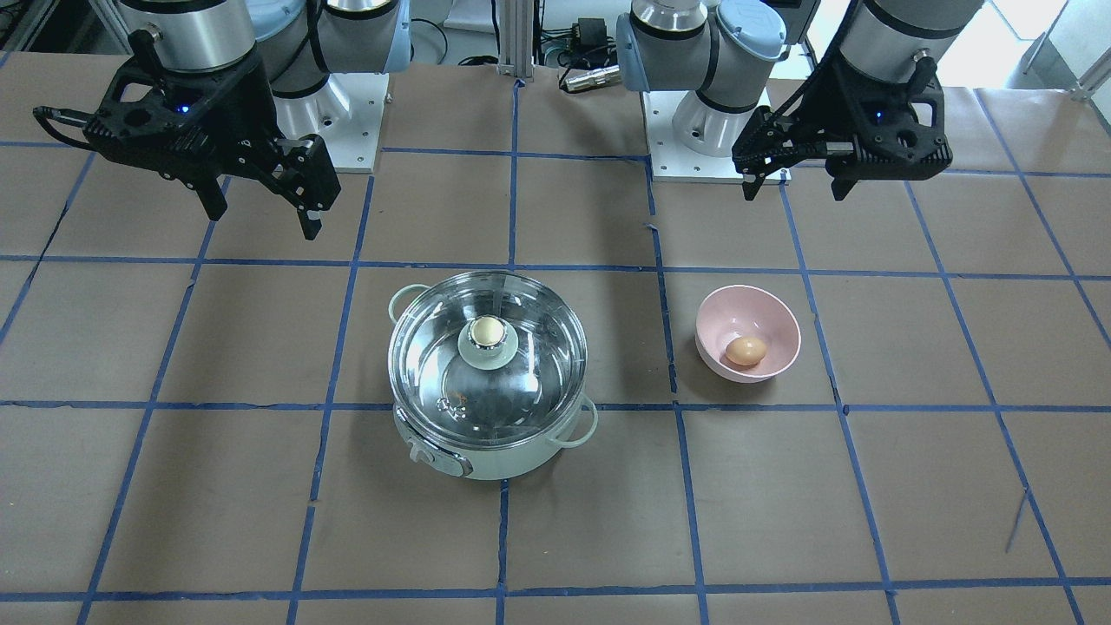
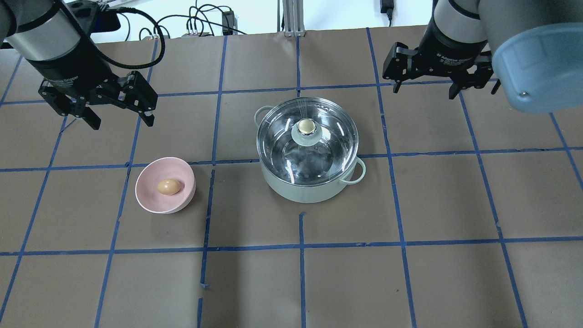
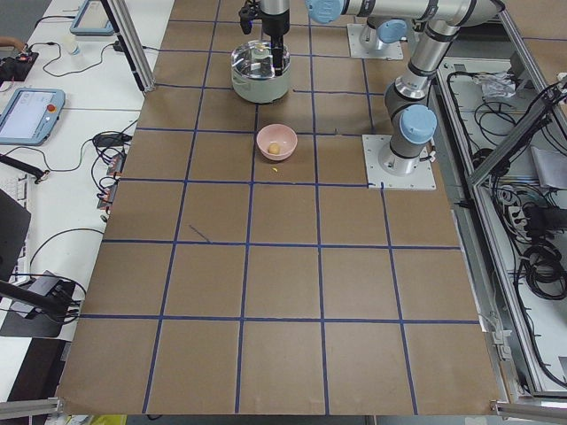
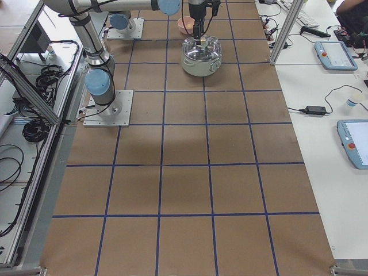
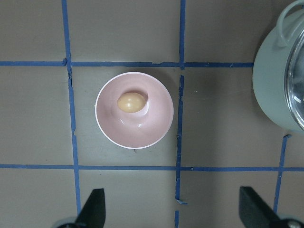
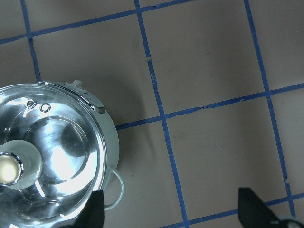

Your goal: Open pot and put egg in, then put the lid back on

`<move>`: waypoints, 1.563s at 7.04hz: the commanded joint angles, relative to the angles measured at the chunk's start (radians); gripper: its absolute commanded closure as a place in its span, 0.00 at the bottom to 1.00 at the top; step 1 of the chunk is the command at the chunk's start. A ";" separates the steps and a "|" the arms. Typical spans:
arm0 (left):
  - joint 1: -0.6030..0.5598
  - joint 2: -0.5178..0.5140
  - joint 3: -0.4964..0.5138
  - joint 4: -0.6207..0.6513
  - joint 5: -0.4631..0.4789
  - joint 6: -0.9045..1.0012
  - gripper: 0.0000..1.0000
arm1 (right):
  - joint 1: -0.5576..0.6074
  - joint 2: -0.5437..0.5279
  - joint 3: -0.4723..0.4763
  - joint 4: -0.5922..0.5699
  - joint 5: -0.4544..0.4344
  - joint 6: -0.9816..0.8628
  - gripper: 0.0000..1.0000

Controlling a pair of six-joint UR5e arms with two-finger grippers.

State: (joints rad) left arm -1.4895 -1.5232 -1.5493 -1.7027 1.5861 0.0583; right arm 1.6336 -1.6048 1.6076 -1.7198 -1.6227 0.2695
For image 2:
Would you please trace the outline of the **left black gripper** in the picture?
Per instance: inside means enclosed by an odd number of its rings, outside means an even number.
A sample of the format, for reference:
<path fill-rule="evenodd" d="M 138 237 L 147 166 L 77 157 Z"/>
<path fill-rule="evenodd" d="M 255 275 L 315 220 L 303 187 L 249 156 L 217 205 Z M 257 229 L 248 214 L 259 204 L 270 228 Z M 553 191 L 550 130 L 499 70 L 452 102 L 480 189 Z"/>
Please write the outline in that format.
<path fill-rule="evenodd" d="M 44 80 L 38 94 L 60 116 L 73 115 L 98 130 L 100 117 L 87 106 L 83 99 L 71 100 L 96 89 L 100 83 L 117 81 L 110 65 L 96 52 L 94 44 L 77 44 L 70 52 L 48 61 L 31 61 Z M 158 94 L 138 71 L 131 71 L 119 79 L 122 108 L 138 114 L 148 126 L 154 125 L 153 114 L 158 104 Z"/>

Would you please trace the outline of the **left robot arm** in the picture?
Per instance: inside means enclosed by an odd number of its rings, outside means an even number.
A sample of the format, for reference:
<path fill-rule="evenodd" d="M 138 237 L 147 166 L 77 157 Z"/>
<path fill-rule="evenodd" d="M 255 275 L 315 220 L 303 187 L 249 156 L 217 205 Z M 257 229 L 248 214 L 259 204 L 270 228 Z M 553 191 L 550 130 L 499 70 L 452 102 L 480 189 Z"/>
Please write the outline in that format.
<path fill-rule="evenodd" d="M 42 76 L 38 94 L 56 114 L 99 129 L 101 119 L 90 106 L 113 105 L 137 113 L 151 127 L 158 94 L 140 71 L 161 62 L 165 40 L 160 38 L 156 59 L 130 65 L 104 54 L 90 37 L 117 29 L 123 13 L 143 16 L 159 29 L 150 15 L 131 7 L 110 9 L 91 0 L 3 0 L 1 38 Z"/>

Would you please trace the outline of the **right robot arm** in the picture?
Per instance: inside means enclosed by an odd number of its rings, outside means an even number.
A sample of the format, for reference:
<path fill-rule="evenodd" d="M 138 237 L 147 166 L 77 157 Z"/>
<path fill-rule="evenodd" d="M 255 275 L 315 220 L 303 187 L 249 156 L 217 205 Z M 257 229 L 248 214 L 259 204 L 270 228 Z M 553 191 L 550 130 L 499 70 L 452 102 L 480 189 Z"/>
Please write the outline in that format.
<path fill-rule="evenodd" d="M 449 98 L 497 77 L 512 108 L 553 113 L 582 106 L 580 0 L 435 0 L 419 46 L 396 42 L 383 65 L 404 81 L 448 77 Z"/>

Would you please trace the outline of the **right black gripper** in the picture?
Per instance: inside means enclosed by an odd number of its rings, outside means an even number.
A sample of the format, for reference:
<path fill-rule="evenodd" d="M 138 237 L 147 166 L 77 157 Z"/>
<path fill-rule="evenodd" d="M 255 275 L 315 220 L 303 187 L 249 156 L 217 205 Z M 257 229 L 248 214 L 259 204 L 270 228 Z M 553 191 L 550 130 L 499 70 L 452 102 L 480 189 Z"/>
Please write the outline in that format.
<path fill-rule="evenodd" d="M 481 89 L 494 75 L 493 56 L 485 51 L 485 36 L 470 36 L 471 41 L 443 32 L 437 23 L 429 23 L 417 48 L 396 42 L 383 63 L 382 77 L 392 81 L 392 92 L 398 93 L 404 81 L 417 77 L 450 77 L 449 99 L 462 90 Z"/>

